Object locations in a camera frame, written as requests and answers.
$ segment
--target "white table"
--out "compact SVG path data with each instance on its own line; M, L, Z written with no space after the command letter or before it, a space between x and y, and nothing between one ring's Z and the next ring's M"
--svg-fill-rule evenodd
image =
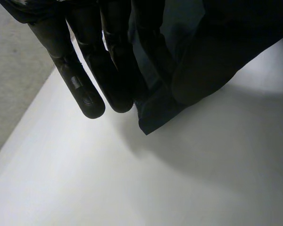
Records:
M17 225L283 226L283 40L149 136L134 109L84 117L54 70L0 153Z

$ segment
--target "black finger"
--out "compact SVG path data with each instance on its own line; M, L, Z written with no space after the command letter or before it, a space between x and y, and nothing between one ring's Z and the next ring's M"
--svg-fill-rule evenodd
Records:
M128 41L131 1L101 0L100 11L112 60L133 99L144 99L148 88L136 62L133 46Z
M100 9L89 1L85 5L66 8L66 18L75 33L82 54L111 107L119 113L132 108L133 100L127 92L110 54L102 41Z
M56 15L29 26L48 50L84 115L92 119L103 115L105 104L77 58L64 15Z
M165 0L133 0L133 6L141 46L158 76L170 87L176 62L166 46L165 37L160 33Z

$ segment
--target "dark fabric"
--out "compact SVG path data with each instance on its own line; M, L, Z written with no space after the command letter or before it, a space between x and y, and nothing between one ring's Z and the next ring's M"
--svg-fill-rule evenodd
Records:
M214 28L210 25L210 27L213 28L210 31L207 30L206 23L202 23L200 27L197 27L200 20L205 15L204 6L200 0L166 1L164 22L161 31L166 37L166 42L172 55L178 62L182 60L183 53L191 42L193 42L196 28L198 35L202 35L201 30L203 30L210 32L210 35L214 37L218 37L218 35L227 30L234 39L239 39L242 42L244 39L247 39L249 42L250 40L254 40L251 45L245 47L243 56L240 56L238 51L235 53L234 49L232 51L234 55L237 55L237 58L243 58L241 59L244 62L242 66L266 48L276 43L279 39L283 38L283 15L273 15L272 9L269 9L269 14L262 15L258 18L256 16L257 14L254 13L253 17L251 17L245 13L249 10L248 6L241 8L241 5L234 4L235 7L231 11L231 3L234 3L234 1L222 1L224 3L223 5L218 4L218 1L204 0L207 11L206 17L210 23L215 23ZM233 12L239 12L240 14L235 17ZM260 46L261 42L268 43L268 45L266 45L265 48L257 48L257 46L255 46L257 51L254 53L254 45L257 43L258 46ZM137 40L134 42L134 47L141 72L145 76L152 91L152 95L148 101L137 106L140 128L145 134L149 134L163 126L188 106L176 102L171 92L164 88L162 82L155 75L154 69L149 67L149 60L146 58ZM237 67L232 76L234 76L240 68L241 67ZM226 71L227 68L220 67L220 70Z

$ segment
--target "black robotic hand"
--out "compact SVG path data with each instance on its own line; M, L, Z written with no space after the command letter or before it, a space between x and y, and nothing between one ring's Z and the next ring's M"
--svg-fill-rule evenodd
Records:
M105 104L79 62L66 21L75 33L93 76L116 112L130 110L134 101L147 95L146 82L128 41L130 0L0 0L0 3L15 19L28 23L88 118L100 117ZM139 19L147 17L147 7L143 5L138 5L141 7ZM163 13L164 2L159 5ZM159 27L145 26L144 30L151 33L146 40L153 42L151 31ZM102 41L102 30L109 52Z

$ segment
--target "concrete floor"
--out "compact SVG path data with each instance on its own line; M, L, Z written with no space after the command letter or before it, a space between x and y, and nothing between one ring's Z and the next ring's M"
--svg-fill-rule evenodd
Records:
M52 71L29 27L0 5L0 149Z

